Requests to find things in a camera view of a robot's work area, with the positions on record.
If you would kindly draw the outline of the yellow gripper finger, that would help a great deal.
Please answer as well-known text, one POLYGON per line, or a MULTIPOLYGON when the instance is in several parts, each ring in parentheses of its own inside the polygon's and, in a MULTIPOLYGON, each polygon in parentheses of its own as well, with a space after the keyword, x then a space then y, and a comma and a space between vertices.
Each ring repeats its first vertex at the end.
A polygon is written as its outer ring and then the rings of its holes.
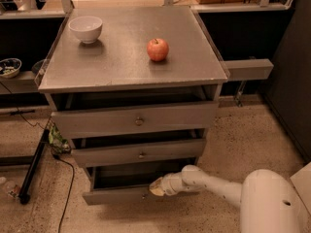
POLYGON ((156 179, 149 185, 149 191, 155 196, 164 196, 165 192, 161 186, 162 178, 156 179))

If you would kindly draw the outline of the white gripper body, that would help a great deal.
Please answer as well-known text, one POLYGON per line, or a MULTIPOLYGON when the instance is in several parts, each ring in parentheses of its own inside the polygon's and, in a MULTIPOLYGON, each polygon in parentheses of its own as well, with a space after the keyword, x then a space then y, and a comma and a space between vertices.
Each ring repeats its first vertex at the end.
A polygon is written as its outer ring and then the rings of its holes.
POLYGON ((181 173, 171 173, 165 175, 161 182, 160 188, 164 195, 173 196, 186 190, 186 185, 183 182, 181 173))

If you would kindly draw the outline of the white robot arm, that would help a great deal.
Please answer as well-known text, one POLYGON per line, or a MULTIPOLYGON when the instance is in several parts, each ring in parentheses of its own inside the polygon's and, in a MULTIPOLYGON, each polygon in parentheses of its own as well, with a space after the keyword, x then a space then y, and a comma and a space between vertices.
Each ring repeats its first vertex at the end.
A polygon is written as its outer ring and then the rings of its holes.
POLYGON ((240 211, 241 233, 302 233, 308 211, 293 186, 279 174, 259 169, 243 183, 213 177, 194 165, 158 178, 149 186, 155 196, 206 189, 240 211))

